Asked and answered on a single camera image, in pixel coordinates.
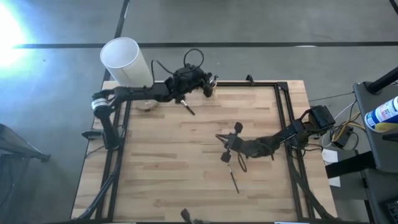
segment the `concrete floor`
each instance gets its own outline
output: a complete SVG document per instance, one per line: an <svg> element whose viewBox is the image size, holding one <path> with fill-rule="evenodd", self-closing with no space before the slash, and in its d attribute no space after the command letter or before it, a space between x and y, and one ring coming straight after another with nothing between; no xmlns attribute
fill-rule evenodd
<svg viewBox="0 0 398 224"><path fill-rule="evenodd" d="M116 32L123 0L2 0L6 34L0 43L105 43ZM398 41L398 16L388 0L131 0L122 36L138 42L363 42ZM143 49L146 60L170 69L187 49ZM7 223L68 220L90 129L90 96L101 88L100 49L14 49L0 52L0 123L44 153L31 161ZM308 98L352 91L395 68L395 47L204 48L204 71L222 80L304 80ZM198 59L192 55L189 61ZM155 69L157 80L167 78ZM354 100L313 102L337 114ZM358 149L369 150L364 136ZM339 216L365 220L358 201L336 199Z"/></svg>

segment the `wire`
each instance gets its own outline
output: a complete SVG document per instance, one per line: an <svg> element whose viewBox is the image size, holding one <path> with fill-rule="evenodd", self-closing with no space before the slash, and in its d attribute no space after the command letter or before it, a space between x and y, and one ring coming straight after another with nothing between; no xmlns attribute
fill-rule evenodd
<svg viewBox="0 0 398 224"><path fill-rule="evenodd" d="M120 137L122 138L123 135L126 133L126 129L124 128L123 124L119 124L118 127L122 127L122 133L120 134ZM96 151L98 151L98 150L100 150L100 149L102 149L104 147L105 147L105 145L102 145L102 146L90 151L89 153L86 154L85 158L87 158L90 154L92 154L92 153L94 153L94 152L96 152Z"/></svg>
<svg viewBox="0 0 398 224"><path fill-rule="evenodd" d="M309 100L308 102L313 102L313 101L318 101L318 100L325 100L325 99L330 99L330 98L334 98L334 97L350 95L350 94L353 94L353 93L354 93L354 91L352 91L352 92L350 92L350 93L344 93L344 94L339 94L339 95L335 95L335 96L328 96L328 97L324 97L324 98Z"/></svg>
<svg viewBox="0 0 398 224"><path fill-rule="evenodd" d="M243 172L247 172L248 168L246 167L246 164L244 163L242 154L240 152L238 152L238 162L239 162L239 166L241 166Z"/></svg>
<svg viewBox="0 0 398 224"><path fill-rule="evenodd" d="M170 72L169 69L167 69L162 63L158 60L156 60L156 63L158 63L167 73L174 75L174 72Z"/></svg>
<svg viewBox="0 0 398 224"><path fill-rule="evenodd" d="M94 152L96 152L96 151L98 151L98 150L100 150L100 149L102 149L102 148L104 148L104 147L105 147L105 145L100 146L100 147L98 147L98 148L92 150L91 152L89 152L89 153L86 154L86 157L85 157L85 158L87 158L90 154L92 154L92 153L94 153Z"/></svg>
<svg viewBox="0 0 398 224"><path fill-rule="evenodd" d="M312 151L317 151L317 150L320 150L321 152L323 151L323 146L321 146L321 145L319 145L319 144L307 143L306 146L308 146L308 145L319 146L319 148L315 148L315 149L306 149L306 148L302 148L301 150L304 151L303 154L302 154L302 157L305 156L305 153L306 153L306 152L312 152Z"/></svg>
<svg viewBox="0 0 398 224"><path fill-rule="evenodd" d="M354 131L353 131L353 134L355 134L355 136L356 136L356 142L355 142L354 147L352 149L350 149L350 150L356 149L356 146L358 146L358 144L359 144L359 136L358 136L358 134L356 134Z"/></svg>
<svg viewBox="0 0 398 224"><path fill-rule="evenodd" d="M340 113L338 113L338 114L334 117L334 120L337 119L342 113L344 113L344 111L346 111L346 110L347 110L350 106L352 106L354 103L355 103L355 101L352 102L352 103L350 103L346 108L344 108L342 111L340 111ZM322 141L321 141L321 145L322 145L323 147L328 147L328 146L331 145L331 142L330 142L329 144L325 145L325 144L323 143L324 140L325 140L325 135L323 135Z"/></svg>
<svg viewBox="0 0 398 224"><path fill-rule="evenodd" d="M333 135L333 138L332 138L333 142L337 141L341 137L341 135L343 134L343 130L345 129L345 127L347 126L348 123L350 123L351 121L356 120L360 116L360 114L361 114L360 112L356 113L354 116L351 116L353 114L353 108L354 108L354 105L355 105L356 102L357 101L355 100L354 103L351 105L351 109L349 110L348 121L346 121L344 123L343 127L340 129L339 133L337 134L337 137L335 138L334 135Z"/></svg>
<svg viewBox="0 0 398 224"><path fill-rule="evenodd" d="M307 143L308 146L318 146L319 149L321 151L323 151L323 146L319 145L319 144L315 144L315 143ZM315 150L319 150L319 149L308 149L309 151L315 151Z"/></svg>
<svg viewBox="0 0 398 224"><path fill-rule="evenodd" d="M190 52L193 52L193 51L199 52L200 55L201 55L201 62L200 62L200 64L199 64L196 68L193 69L193 70L196 70L196 69L198 69L201 65L203 65L203 62L205 61L205 55L204 55L203 52L202 52L201 50L199 50L199 49L191 49L191 50L189 50L188 52L186 52L185 55L184 55L183 64L184 64L184 67L187 66L187 64L185 63L185 61L186 61L186 59L187 59L187 55L188 55Z"/></svg>
<svg viewBox="0 0 398 224"><path fill-rule="evenodd" d="M169 73L169 74L171 74L171 75L183 75L183 74L186 74L186 73L190 73L190 72L193 72L193 71L195 71L196 69L200 68L201 65L203 65L203 62L205 61L205 55L203 54L203 52L202 52L201 50L199 50L199 49L190 49L190 50L189 50L187 53L185 53L185 55L184 55L184 59L183 59L184 67L186 66L185 61L186 61L186 59L187 59L187 55L188 55L190 52L192 52L192 51L197 51L197 52L200 53L200 55L201 55L201 62L200 62L200 64L199 64L198 66L196 66L196 67L193 68L193 69L190 69L189 71L181 72L181 73L171 72L171 71L170 71L169 69L167 69L160 61L156 60L156 63L158 63L167 73ZM154 74L153 60L150 62L150 67L151 67L151 69L152 69L152 75L153 75L153 74Z"/></svg>
<svg viewBox="0 0 398 224"><path fill-rule="evenodd" d="M366 132L366 129L365 129L365 127L364 126L362 126L362 125L360 125L360 124L358 124L357 122L355 122L355 121L352 121L352 122L350 122L349 123L349 125L351 125L351 126L356 126L356 127L358 127L358 128L361 128L363 131L365 131Z"/></svg>

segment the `white plastic cup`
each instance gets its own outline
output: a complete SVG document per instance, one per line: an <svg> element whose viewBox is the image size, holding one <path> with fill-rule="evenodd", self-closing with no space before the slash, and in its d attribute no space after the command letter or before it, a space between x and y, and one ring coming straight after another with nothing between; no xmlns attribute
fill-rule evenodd
<svg viewBox="0 0 398 224"><path fill-rule="evenodd" d="M100 53L102 64L121 85L150 88L154 79L137 42L128 37L109 41Z"/></svg>

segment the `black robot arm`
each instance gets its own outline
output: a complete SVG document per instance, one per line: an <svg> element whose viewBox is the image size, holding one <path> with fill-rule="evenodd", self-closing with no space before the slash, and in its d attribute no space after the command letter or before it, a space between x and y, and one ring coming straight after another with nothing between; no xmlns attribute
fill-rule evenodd
<svg viewBox="0 0 398 224"><path fill-rule="evenodd" d="M213 87L216 85L216 77L212 80L211 73L205 73L199 67L185 64L171 77L162 83L154 83L150 88L132 88L118 86L112 90L102 90L92 96L91 107L103 126L103 140L106 149L116 149L120 146L120 136L112 125L111 114L117 106L125 101L156 100L158 102L170 102L176 98L183 98L186 93L197 88L203 89L203 94L210 97Z"/></svg>
<svg viewBox="0 0 398 224"><path fill-rule="evenodd" d="M307 114L308 121L303 122L302 120ZM224 144L226 149L226 152L221 156L221 160L224 162L229 162L231 159L231 150L244 154L246 158L271 155L272 160L274 160L273 154L283 142L289 140L293 147L304 147L308 143L309 136L313 134L323 135L334 124L335 120L328 108L326 106L316 106L306 110L299 119L294 120L292 124L273 136L264 136L245 141L238 137L238 134L243 129L243 125L238 122L235 124L234 133L216 134L216 138Z"/></svg>

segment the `butcher block tabletop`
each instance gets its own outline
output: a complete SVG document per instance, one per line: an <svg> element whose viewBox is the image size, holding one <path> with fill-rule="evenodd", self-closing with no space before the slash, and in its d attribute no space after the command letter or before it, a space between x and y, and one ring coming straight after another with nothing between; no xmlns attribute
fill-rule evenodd
<svg viewBox="0 0 398 224"><path fill-rule="evenodd" d="M298 118L309 109L304 82L283 82L289 85L294 115ZM117 85L104 82L103 88ZM289 124L283 91L281 94ZM284 146L276 150L274 161L269 156L246 160L247 172L241 170L237 154L232 152L230 166L238 194L228 166L220 160L225 149L215 138L215 134L233 131L237 121L243 124L239 135L243 139L280 131L275 90L266 86L218 86L211 98L197 90L187 94L185 101L195 116L173 101L160 103L150 112L143 112L132 103L113 220L182 222L180 212L187 208L192 218L211 222L296 221ZM120 124L123 116L122 107ZM101 128L97 119L93 127ZM92 140L87 152L102 145L101 139ZM72 218L81 215L99 192L105 159L106 149L85 159ZM308 151L304 163L312 192L336 216L321 152ZM300 198L306 216L301 190Z"/></svg>

